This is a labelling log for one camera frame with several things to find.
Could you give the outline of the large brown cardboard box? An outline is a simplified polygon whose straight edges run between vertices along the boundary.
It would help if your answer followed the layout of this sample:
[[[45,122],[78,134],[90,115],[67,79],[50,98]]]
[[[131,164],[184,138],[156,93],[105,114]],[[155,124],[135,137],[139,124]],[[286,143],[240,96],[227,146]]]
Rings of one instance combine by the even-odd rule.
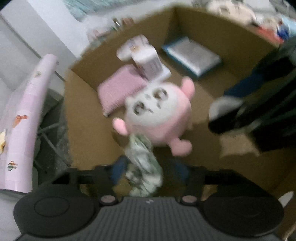
[[[223,59],[221,67],[192,82],[168,57],[172,75],[140,100],[131,99],[133,122],[102,114],[97,87],[123,66],[116,51],[144,35],[158,50],[187,36]],[[230,20],[176,6],[152,15],[85,54],[70,69],[65,88],[73,164],[91,169],[123,154],[128,134],[143,133],[167,173],[160,198],[125,197],[103,208],[84,240],[247,240],[274,218],[276,237],[295,231],[295,39],[281,46]],[[174,158],[198,171],[217,190],[205,211],[179,204],[181,186],[169,174]]]

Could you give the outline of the pink covered folding table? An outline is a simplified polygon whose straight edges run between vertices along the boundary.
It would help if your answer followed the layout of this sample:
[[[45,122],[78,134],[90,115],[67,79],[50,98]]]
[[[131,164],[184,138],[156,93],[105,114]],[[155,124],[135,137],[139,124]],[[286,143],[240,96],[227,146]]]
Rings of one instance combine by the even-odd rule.
[[[32,74],[11,94],[1,114],[5,134],[1,150],[1,189],[32,190],[35,142],[57,57],[46,54]]]

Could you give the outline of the blue white cardboard box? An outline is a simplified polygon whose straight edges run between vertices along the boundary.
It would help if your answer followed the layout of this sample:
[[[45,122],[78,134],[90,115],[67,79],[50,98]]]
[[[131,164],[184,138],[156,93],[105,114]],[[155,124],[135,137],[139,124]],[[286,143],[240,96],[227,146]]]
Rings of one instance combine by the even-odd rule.
[[[188,37],[162,46],[162,50],[194,78],[199,78],[222,63],[221,57]]]

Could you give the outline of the green floral scrunchie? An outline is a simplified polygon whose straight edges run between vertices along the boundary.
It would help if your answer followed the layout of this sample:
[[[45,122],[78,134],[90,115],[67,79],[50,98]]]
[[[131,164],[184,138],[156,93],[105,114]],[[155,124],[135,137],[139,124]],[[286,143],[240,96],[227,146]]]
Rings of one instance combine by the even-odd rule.
[[[125,155],[128,158],[126,179],[133,197],[151,197],[163,185],[163,170],[153,153],[151,141],[144,135],[129,136]]]

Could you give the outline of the pink round plush toy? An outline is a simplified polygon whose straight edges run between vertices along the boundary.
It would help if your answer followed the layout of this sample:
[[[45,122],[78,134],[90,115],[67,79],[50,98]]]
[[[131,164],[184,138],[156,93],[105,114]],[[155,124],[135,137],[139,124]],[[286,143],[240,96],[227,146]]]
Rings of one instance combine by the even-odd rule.
[[[113,128],[122,136],[144,135],[154,146],[169,146],[173,156],[192,151],[189,140],[180,137],[192,114],[195,85],[184,77],[181,85],[171,82],[150,84],[125,101],[125,117],[114,118]]]

